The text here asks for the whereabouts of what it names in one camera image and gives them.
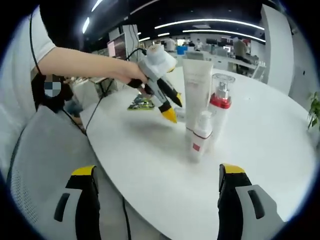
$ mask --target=white shirt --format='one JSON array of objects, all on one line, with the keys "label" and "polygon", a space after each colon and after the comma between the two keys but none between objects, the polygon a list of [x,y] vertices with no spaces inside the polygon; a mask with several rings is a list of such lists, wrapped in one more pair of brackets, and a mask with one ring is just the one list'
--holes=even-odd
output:
[{"label": "white shirt", "polygon": [[172,38],[166,40],[166,50],[174,52],[176,50],[176,42]]},{"label": "white shirt", "polygon": [[[11,157],[18,138],[35,114],[31,71],[30,16],[21,21],[5,53],[0,68],[0,170],[7,180]],[[32,44],[37,62],[55,45],[48,37],[39,7],[32,18]]]},{"label": "white shirt", "polygon": [[200,42],[196,42],[195,44],[195,49],[196,50],[202,50],[204,44],[200,41]]}]

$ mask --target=yellow tip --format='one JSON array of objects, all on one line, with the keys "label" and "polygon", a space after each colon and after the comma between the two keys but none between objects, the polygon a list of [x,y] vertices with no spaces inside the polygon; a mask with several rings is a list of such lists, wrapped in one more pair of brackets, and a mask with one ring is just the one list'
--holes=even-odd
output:
[{"label": "yellow tip", "polygon": [[80,167],[73,171],[71,175],[91,175],[92,170],[95,168],[95,165]]},{"label": "yellow tip", "polygon": [[180,100],[180,103],[181,103],[181,105],[182,105],[181,93],[180,93],[180,92],[178,92],[178,93],[176,94],[176,97]]},{"label": "yellow tip", "polygon": [[167,71],[167,73],[171,73],[173,70],[175,70],[175,68],[176,68],[176,66],[170,68],[170,69]]},{"label": "yellow tip", "polygon": [[243,170],[241,167],[239,166],[235,166],[235,165],[231,165],[228,163],[223,163],[224,165],[224,169],[225,169],[225,173],[226,174],[241,174],[241,173],[246,173],[245,170]]},{"label": "yellow tip", "polygon": [[162,112],[162,115],[166,119],[170,120],[171,122],[173,122],[175,124],[177,123],[177,116],[176,116],[176,113],[172,107],[170,107],[169,110]]}]

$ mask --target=potted plant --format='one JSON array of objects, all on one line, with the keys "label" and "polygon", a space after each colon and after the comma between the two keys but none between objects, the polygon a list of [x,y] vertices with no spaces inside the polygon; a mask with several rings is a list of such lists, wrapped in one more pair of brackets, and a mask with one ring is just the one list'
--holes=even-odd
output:
[{"label": "potted plant", "polygon": [[310,110],[308,113],[309,124],[308,130],[313,135],[312,140],[315,143],[316,148],[320,147],[319,136],[320,136],[320,101],[318,92],[315,92],[310,96]]}]

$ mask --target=white tube bottle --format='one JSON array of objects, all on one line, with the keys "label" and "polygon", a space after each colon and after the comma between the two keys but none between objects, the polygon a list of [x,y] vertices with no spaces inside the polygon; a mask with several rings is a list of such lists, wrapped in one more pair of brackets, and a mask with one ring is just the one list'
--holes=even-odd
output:
[{"label": "white tube bottle", "polygon": [[212,135],[211,112],[202,111],[195,123],[191,138],[190,157],[193,161],[199,162],[210,145]]}]

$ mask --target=floor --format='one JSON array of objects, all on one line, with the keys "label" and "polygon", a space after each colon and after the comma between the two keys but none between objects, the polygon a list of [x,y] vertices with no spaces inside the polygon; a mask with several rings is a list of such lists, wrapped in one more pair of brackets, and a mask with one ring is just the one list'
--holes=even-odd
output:
[{"label": "floor", "polygon": [[[126,240],[127,225],[122,208],[122,196],[107,174],[98,167],[100,202],[100,234],[102,240]],[[126,202],[132,240],[169,240],[140,216]]]}]

